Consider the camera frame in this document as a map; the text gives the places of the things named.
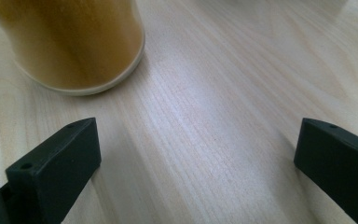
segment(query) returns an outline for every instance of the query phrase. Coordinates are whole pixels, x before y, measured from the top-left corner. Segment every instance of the table surface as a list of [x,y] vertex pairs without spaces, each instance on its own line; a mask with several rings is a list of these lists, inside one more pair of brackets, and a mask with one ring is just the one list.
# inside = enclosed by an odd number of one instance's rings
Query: table surface
[[102,166],[63,223],[352,223],[293,164],[302,118],[358,135],[358,0],[138,1],[145,55],[87,97],[23,77],[0,30],[5,168],[95,117]]

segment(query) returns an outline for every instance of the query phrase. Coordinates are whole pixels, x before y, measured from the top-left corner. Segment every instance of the yellow cup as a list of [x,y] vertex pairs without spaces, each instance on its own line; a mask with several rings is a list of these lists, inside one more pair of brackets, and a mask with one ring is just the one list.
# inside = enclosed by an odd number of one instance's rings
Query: yellow cup
[[19,68],[68,95],[105,91],[140,61],[145,30],[133,0],[0,0]]

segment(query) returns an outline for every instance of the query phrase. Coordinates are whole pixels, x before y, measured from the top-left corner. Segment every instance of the light wood surface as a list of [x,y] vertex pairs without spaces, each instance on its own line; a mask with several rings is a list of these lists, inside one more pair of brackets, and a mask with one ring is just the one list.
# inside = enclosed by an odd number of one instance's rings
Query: light wood surface
[[353,223],[293,165],[304,117],[358,134],[358,0],[138,1],[145,55],[110,91],[34,84],[0,30],[5,168],[95,117],[103,163],[64,223]]

